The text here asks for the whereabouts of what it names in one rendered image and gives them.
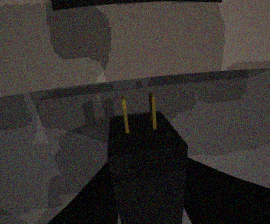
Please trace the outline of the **black two-prong charger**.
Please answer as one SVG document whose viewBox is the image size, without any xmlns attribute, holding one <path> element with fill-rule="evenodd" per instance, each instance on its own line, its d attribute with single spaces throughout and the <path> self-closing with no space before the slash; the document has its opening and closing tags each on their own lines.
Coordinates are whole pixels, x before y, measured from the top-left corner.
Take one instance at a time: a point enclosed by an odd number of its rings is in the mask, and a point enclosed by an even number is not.
<svg viewBox="0 0 270 224">
<path fill-rule="evenodd" d="M 121 224 L 182 224 L 187 144 L 149 93 L 150 112 L 110 117 L 107 164 Z"/>
</svg>

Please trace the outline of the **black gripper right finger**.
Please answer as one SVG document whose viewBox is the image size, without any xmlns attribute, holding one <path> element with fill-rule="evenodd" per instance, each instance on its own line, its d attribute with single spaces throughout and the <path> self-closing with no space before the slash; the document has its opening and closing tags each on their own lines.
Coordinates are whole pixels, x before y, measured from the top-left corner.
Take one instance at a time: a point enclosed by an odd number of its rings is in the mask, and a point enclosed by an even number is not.
<svg viewBox="0 0 270 224">
<path fill-rule="evenodd" d="M 184 208 L 191 224 L 270 224 L 270 188 L 187 157 Z"/>
</svg>

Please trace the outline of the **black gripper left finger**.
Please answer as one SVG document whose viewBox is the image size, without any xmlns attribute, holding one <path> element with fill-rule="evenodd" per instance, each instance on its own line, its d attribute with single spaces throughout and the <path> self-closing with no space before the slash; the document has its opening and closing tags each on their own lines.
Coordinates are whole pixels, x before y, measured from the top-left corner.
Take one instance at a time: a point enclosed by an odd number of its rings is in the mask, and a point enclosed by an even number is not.
<svg viewBox="0 0 270 224">
<path fill-rule="evenodd" d="M 107 161 L 76 197 L 47 224 L 117 224 L 119 208 Z"/>
</svg>

